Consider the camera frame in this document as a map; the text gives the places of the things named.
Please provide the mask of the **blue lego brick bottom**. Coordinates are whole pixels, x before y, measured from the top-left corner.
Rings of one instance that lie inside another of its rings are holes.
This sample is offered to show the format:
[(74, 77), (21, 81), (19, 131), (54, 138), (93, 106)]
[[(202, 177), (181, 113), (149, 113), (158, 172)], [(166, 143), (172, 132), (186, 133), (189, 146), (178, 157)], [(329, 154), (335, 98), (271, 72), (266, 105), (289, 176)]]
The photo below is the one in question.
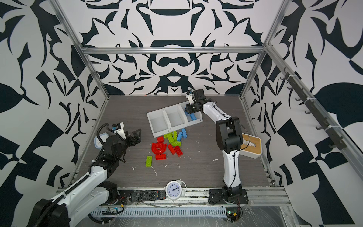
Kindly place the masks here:
[(185, 112), (187, 117), (191, 118), (191, 115), (187, 111), (184, 111), (184, 112)]

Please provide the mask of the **lone green lego brick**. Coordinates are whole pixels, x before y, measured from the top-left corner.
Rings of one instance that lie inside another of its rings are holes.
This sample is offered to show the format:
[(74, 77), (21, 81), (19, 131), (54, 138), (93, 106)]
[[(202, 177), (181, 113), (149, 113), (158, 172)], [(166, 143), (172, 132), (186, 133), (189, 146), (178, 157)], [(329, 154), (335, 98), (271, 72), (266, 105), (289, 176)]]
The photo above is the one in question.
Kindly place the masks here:
[(145, 166), (146, 167), (152, 167), (152, 160), (153, 160), (152, 156), (147, 156)]

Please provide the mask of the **blue lego brick cluster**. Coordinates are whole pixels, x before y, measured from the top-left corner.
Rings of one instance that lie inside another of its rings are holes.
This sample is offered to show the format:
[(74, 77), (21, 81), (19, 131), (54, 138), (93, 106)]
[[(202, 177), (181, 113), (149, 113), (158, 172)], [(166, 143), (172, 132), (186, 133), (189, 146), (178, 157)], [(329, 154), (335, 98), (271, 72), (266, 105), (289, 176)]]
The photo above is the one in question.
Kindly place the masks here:
[(182, 128), (182, 130), (177, 134), (177, 141), (181, 142), (182, 139), (187, 139), (188, 135), (185, 128)]

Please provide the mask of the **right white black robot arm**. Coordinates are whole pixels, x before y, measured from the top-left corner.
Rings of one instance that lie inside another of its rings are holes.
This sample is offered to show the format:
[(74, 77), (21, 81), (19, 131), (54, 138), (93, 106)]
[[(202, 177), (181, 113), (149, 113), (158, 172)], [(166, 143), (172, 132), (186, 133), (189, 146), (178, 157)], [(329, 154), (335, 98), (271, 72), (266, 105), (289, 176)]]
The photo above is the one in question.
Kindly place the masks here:
[(204, 90), (189, 90), (186, 93), (188, 114), (201, 112), (216, 124), (216, 143), (222, 151), (224, 160), (224, 188), (227, 190), (239, 187), (239, 154), (243, 144), (243, 134), (238, 117), (231, 117), (221, 110), (216, 102), (207, 98)]

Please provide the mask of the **white bin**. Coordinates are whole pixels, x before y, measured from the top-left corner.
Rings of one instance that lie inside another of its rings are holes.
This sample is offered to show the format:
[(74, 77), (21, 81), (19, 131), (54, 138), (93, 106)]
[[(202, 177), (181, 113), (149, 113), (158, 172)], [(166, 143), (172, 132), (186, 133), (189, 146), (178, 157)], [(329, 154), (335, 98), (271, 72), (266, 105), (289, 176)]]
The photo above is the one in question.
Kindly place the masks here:
[(147, 118), (154, 138), (170, 132), (170, 126), (166, 112), (163, 109), (148, 112)]
[(187, 118), (179, 104), (165, 107), (168, 127), (171, 131), (181, 130), (186, 127)]
[(201, 111), (194, 113), (195, 116), (197, 117), (197, 120), (195, 120), (195, 121), (192, 121), (191, 118), (189, 118), (189, 117), (186, 116), (186, 114), (185, 114), (184, 111), (186, 111), (186, 105), (187, 104), (189, 104), (188, 101), (182, 102), (182, 103), (179, 103), (178, 104), (179, 107), (181, 108), (181, 118), (184, 121), (185, 126), (186, 127), (189, 127), (189, 126), (192, 126), (192, 125), (196, 125), (196, 124), (202, 123), (203, 122), (203, 118), (202, 118)]

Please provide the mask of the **small red lego brick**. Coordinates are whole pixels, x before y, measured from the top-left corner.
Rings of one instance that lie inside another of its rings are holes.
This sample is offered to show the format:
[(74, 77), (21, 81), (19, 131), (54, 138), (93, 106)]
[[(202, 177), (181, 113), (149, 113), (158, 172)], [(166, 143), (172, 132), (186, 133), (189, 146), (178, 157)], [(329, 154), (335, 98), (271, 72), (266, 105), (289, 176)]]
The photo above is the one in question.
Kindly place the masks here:
[(164, 136), (157, 137), (157, 143), (164, 143)]

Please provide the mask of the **right white bin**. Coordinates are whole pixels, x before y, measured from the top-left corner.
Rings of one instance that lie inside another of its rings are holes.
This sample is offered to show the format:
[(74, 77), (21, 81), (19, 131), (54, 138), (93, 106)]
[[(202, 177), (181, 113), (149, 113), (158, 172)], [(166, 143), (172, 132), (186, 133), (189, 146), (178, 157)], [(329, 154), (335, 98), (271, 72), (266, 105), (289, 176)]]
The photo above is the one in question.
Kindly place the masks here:
[(197, 120), (195, 120), (195, 121), (192, 121), (191, 118), (189, 118), (189, 117), (186, 116), (186, 114), (185, 114), (184, 111), (186, 111), (186, 105), (187, 104), (189, 104), (188, 101), (182, 102), (182, 103), (179, 103), (178, 104), (179, 107), (181, 108), (181, 118), (184, 121), (185, 126), (186, 127), (189, 127), (189, 126), (192, 126), (192, 125), (196, 125), (196, 124), (202, 123), (203, 122), (203, 118), (202, 118), (201, 111), (194, 113), (195, 116), (197, 117)]

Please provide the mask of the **light blue lidded container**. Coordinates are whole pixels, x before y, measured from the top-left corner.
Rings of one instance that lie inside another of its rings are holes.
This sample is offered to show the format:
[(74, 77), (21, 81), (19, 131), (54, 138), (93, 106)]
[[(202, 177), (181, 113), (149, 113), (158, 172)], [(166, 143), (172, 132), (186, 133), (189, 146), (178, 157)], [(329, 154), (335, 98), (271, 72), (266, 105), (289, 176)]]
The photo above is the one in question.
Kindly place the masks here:
[[(102, 139), (103, 142), (105, 142), (106, 139), (109, 137), (109, 134), (105, 132), (105, 133), (100, 134), (99, 137)], [(102, 148), (102, 143), (99, 141), (97, 136), (94, 138), (94, 145), (97, 149)]]

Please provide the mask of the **middle white bin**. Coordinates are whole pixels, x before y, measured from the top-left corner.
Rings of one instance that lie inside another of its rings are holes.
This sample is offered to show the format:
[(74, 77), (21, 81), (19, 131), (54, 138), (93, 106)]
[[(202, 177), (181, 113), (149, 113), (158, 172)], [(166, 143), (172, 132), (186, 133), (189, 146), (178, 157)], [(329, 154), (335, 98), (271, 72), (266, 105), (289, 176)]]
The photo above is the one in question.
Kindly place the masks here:
[(165, 107), (168, 127), (171, 131), (181, 130), (186, 127), (187, 118), (179, 104)]

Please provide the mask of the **red lego brick low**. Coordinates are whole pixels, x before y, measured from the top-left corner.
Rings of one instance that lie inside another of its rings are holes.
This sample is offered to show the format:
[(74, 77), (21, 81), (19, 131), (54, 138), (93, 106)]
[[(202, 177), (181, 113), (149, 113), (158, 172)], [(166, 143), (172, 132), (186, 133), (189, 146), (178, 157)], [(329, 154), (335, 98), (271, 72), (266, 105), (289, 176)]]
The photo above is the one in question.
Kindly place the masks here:
[(157, 154), (156, 160), (165, 160), (167, 158), (166, 154)]

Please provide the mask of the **black remote control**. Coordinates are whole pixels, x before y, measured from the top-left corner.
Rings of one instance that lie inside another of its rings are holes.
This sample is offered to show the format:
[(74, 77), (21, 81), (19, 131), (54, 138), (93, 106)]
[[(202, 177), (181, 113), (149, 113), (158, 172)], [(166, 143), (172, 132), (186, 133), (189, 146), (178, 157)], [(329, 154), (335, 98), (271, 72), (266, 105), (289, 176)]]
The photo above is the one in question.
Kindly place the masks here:
[(135, 191), (131, 194), (131, 202), (146, 202), (165, 200), (165, 190), (148, 190), (148, 191)]

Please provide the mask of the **white box wooden lid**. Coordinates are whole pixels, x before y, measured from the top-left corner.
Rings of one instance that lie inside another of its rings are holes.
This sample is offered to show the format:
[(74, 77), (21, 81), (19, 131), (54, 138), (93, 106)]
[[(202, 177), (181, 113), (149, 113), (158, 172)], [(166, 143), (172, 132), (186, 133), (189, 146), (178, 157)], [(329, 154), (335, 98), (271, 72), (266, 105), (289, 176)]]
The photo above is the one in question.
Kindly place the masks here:
[(257, 159), (262, 154), (261, 139), (243, 133), (243, 140), (240, 155)]

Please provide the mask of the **aluminium frame rail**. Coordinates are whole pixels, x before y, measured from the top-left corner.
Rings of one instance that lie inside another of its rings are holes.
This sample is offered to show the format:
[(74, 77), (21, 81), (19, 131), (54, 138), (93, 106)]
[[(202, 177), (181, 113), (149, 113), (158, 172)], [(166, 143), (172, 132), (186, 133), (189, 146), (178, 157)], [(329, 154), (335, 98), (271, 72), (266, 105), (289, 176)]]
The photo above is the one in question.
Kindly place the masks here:
[(211, 53), (261, 53), (261, 46), (243, 47), (95, 47), (81, 48), (83, 54), (211, 54)]

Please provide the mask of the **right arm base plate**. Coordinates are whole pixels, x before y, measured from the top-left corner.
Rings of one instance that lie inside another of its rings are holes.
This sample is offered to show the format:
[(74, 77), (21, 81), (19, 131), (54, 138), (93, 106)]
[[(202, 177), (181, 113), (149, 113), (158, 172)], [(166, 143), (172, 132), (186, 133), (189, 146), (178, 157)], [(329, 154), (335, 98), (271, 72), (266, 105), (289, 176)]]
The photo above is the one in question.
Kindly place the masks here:
[(210, 189), (208, 203), (211, 205), (230, 203), (247, 205), (249, 198), (245, 189), (242, 189), (239, 193), (232, 196), (228, 196), (227, 192), (224, 192), (222, 189)]

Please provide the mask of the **black wall hook rail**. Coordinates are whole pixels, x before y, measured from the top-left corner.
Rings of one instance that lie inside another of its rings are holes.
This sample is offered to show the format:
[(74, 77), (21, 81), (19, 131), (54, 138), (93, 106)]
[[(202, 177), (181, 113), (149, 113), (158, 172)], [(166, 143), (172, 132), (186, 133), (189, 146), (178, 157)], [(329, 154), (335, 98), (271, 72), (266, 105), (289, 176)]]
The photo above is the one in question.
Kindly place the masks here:
[(302, 102), (308, 111), (305, 114), (311, 114), (314, 116), (319, 126), (316, 127), (317, 130), (323, 130), (332, 140), (333, 145), (331, 148), (338, 148), (343, 150), (347, 148), (344, 142), (343, 133), (340, 132), (340, 126), (337, 125), (332, 119), (330, 119), (328, 112), (323, 108), (318, 99), (309, 91), (309, 89), (302, 83), (297, 75), (292, 75), (285, 73), (281, 78), (290, 84), (289, 90), (293, 90), (298, 98), (297, 102)]

